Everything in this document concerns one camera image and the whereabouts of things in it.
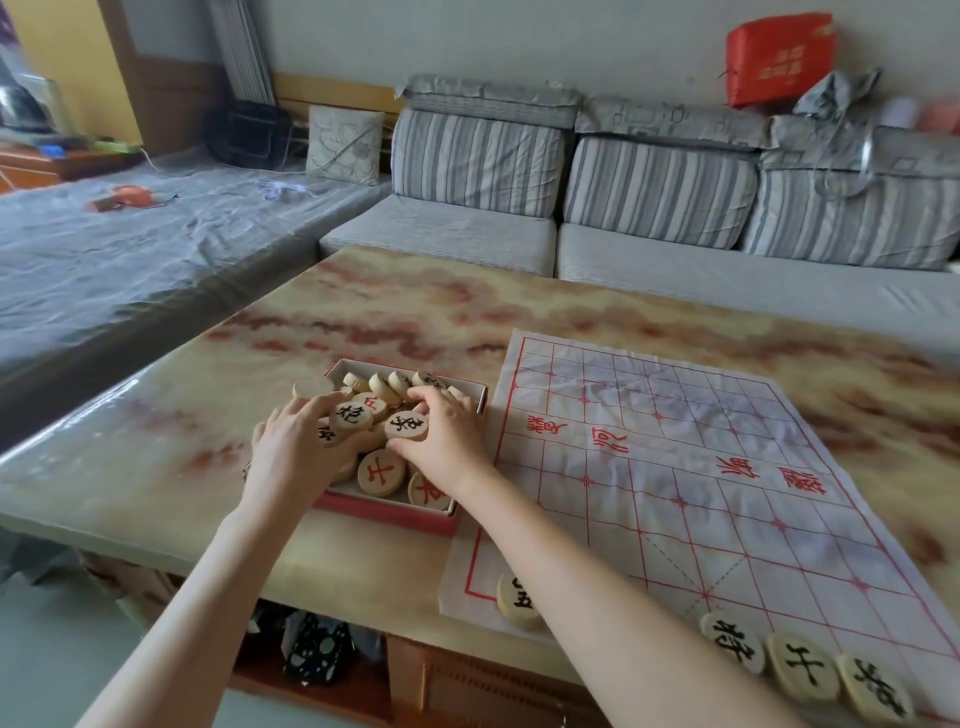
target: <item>marble table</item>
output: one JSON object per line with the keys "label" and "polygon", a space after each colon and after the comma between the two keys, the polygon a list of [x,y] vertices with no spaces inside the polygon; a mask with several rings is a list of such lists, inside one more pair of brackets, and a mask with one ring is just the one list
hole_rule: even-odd
{"label": "marble table", "polygon": [[[960,382],[845,328],[352,247],[0,459],[0,525],[186,574],[253,425],[340,357],[493,387],[512,329],[777,380],[960,617]],[[577,682],[563,654],[441,617],[448,540],[322,511],[265,596]]]}

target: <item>red chinese characters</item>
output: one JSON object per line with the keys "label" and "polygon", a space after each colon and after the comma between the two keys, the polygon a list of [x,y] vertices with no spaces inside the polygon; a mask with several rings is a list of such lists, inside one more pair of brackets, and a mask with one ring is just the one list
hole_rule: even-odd
{"label": "red chinese characters", "polygon": [[426,478],[420,480],[420,485],[414,488],[414,491],[423,493],[423,505],[427,505],[431,500],[440,500],[445,497],[444,492]]}
{"label": "red chinese characters", "polygon": [[392,465],[388,465],[388,466],[383,466],[383,465],[381,465],[381,464],[380,464],[380,458],[378,458],[378,457],[374,458],[374,459],[373,459],[373,462],[376,463],[376,470],[373,469],[373,465],[368,465],[368,466],[367,466],[367,480],[368,480],[369,482],[373,483],[373,482],[376,480],[376,477],[379,475],[379,476],[380,476],[380,485],[386,485],[386,484],[387,484],[387,478],[385,478],[385,477],[383,476],[383,474],[384,474],[384,473],[389,473],[391,470],[394,469],[394,466],[392,466]]}
{"label": "red chinese characters", "polygon": [[617,437],[612,432],[608,432],[605,429],[600,429],[599,427],[594,427],[593,431],[590,433],[593,435],[593,444],[598,445],[601,448],[610,448],[614,452],[629,452],[630,449],[625,445],[618,445],[627,439],[627,436]]}
{"label": "red chinese characters", "polygon": [[551,435],[560,433],[560,430],[566,427],[566,423],[557,425],[555,422],[545,420],[543,417],[530,415],[527,417],[527,429],[531,432],[549,432]]}
{"label": "red chinese characters", "polygon": [[721,474],[742,475],[743,477],[749,478],[759,477],[759,475],[754,472],[754,466],[752,466],[750,461],[745,457],[731,457],[724,460],[717,455],[717,467],[720,469]]}
{"label": "red chinese characters", "polygon": [[807,491],[808,493],[819,493],[821,496],[827,494],[827,489],[816,475],[809,473],[798,473],[789,468],[779,468],[783,474],[783,480],[790,488],[796,488],[798,491]]}

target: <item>hand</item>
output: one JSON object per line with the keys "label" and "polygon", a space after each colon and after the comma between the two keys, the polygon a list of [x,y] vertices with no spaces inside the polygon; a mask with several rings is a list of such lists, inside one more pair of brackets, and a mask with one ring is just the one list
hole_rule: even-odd
{"label": "hand", "polygon": [[317,421],[344,399],[334,392],[312,400],[290,400],[253,429],[253,459],[241,506],[279,511],[300,520],[337,471],[373,443],[370,432],[358,432],[333,448],[320,442]]}
{"label": "hand", "polygon": [[417,443],[395,438],[387,449],[420,468],[444,493],[461,500],[476,475],[495,473],[480,439],[473,400],[458,399],[437,387],[413,387],[408,394],[421,400],[415,408],[418,412],[430,415],[426,439]]}

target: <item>plastic bag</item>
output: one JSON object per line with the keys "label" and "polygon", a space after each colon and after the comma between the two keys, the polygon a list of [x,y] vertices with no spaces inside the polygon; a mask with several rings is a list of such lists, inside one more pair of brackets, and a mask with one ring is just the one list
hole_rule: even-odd
{"label": "plastic bag", "polygon": [[829,12],[744,23],[727,36],[727,103],[742,109],[799,98],[832,70],[835,52]]}

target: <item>paper chess board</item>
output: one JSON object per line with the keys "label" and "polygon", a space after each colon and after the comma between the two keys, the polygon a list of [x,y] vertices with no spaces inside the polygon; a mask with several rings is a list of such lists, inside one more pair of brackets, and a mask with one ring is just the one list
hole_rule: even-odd
{"label": "paper chess board", "polygon": [[[515,331],[487,438],[550,519],[678,615],[871,657],[960,725],[956,624],[774,381]],[[441,612],[551,641],[500,615],[508,572],[465,519]]]}

